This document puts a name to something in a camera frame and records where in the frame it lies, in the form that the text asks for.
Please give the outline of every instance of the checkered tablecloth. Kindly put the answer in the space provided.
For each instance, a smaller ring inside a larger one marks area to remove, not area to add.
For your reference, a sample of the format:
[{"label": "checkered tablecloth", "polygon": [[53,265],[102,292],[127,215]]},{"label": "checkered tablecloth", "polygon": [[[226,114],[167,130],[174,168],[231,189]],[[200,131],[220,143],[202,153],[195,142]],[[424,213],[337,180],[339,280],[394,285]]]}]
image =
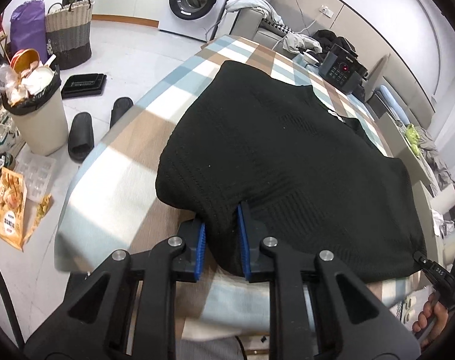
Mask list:
[{"label": "checkered tablecloth", "polygon": [[[337,114],[356,117],[386,155],[387,146],[364,105],[316,74],[244,38],[223,36],[152,88],[103,138],[83,162],[66,196],[55,241],[56,268],[92,271],[116,249],[151,249],[174,235],[192,212],[159,201],[155,179],[159,156],[186,109],[210,84],[221,64],[235,60],[294,85],[312,85]],[[269,289],[247,284],[206,256],[200,283],[178,284],[176,333],[212,339],[269,330]],[[418,275],[369,285],[391,306],[417,285]]]}]

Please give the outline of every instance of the washing machine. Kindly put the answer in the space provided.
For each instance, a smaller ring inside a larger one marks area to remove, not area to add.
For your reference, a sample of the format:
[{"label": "washing machine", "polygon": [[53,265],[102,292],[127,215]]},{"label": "washing machine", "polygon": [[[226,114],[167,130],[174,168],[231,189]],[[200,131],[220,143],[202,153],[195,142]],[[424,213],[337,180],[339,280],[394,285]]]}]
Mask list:
[{"label": "washing machine", "polygon": [[227,0],[168,0],[158,28],[202,41],[214,38]]}]

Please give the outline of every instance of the metal screw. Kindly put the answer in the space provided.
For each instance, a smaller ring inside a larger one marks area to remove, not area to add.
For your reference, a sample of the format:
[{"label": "metal screw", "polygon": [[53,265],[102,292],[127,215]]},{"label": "metal screw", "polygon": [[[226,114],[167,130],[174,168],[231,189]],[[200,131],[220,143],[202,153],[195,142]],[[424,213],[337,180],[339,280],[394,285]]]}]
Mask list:
[{"label": "metal screw", "polygon": [[182,244],[182,238],[175,235],[167,240],[167,243],[171,246],[179,246]]},{"label": "metal screw", "polygon": [[277,245],[277,239],[275,239],[274,237],[266,237],[265,239],[263,239],[263,244],[271,248]]},{"label": "metal screw", "polygon": [[319,252],[319,257],[323,261],[332,261],[334,259],[334,254],[330,250],[323,250]]},{"label": "metal screw", "polygon": [[123,249],[118,249],[115,250],[111,256],[115,261],[122,261],[126,258],[126,251]]}]

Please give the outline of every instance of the basket handle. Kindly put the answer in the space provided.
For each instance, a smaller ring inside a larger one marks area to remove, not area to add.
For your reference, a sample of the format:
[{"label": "basket handle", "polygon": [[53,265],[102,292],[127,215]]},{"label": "basket handle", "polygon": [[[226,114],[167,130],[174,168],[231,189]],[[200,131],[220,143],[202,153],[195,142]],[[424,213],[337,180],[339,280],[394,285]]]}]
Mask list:
[{"label": "basket handle", "polygon": [[[77,0],[72,0],[71,3],[69,4],[69,9],[68,9],[68,12],[71,11],[71,6],[73,3],[75,3]],[[91,0],[87,0],[89,2],[89,9],[91,9]]]},{"label": "basket handle", "polygon": [[57,5],[57,4],[61,5],[61,7],[62,7],[62,4],[61,4],[61,3],[54,3],[53,5],[51,5],[51,6],[49,7],[49,9],[47,10],[47,12],[49,13],[49,11],[51,10],[51,8],[52,8],[54,5]]}]

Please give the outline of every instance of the black sweater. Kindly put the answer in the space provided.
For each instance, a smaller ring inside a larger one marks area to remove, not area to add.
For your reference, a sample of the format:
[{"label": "black sweater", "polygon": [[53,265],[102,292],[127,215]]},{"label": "black sweater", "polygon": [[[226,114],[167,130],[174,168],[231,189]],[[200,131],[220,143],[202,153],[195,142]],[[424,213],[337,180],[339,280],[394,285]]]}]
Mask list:
[{"label": "black sweater", "polygon": [[242,275],[236,206],[302,252],[329,249],[362,280],[409,276],[425,253],[404,164],[359,121],[330,114],[312,86],[227,61],[161,154],[159,199],[206,222],[218,264]]}]

